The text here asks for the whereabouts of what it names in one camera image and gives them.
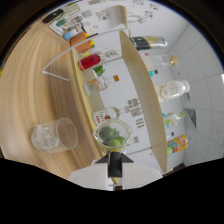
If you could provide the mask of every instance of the shelf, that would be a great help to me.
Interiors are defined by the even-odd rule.
[[[148,70],[124,31],[120,31],[122,57],[126,63],[139,100],[153,151],[163,172],[167,170],[166,135],[160,104]]]

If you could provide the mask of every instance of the white container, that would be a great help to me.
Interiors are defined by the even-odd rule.
[[[171,81],[155,85],[156,94],[160,103],[180,97],[190,91],[190,84],[186,81]]]

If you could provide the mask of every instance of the wooden countertop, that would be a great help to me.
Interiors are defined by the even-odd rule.
[[[36,22],[13,49],[3,69],[0,146],[6,159],[31,164],[67,179],[71,172],[100,159],[102,152],[92,137],[92,124],[78,85],[72,53],[68,52],[47,69],[66,78],[74,76],[70,82],[41,72],[47,63],[70,47],[47,26]],[[61,117],[74,122],[79,138],[77,147],[58,154],[36,150],[30,140],[34,127]]]

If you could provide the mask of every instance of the glass beaker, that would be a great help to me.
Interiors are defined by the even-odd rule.
[[[78,143],[75,125],[68,118],[61,118],[37,125],[31,141],[34,147],[46,153],[58,153],[74,149]]]

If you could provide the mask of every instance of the jar lid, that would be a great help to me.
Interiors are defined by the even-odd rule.
[[[170,63],[172,66],[177,66],[179,64],[179,59],[174,55],[170,55]]]

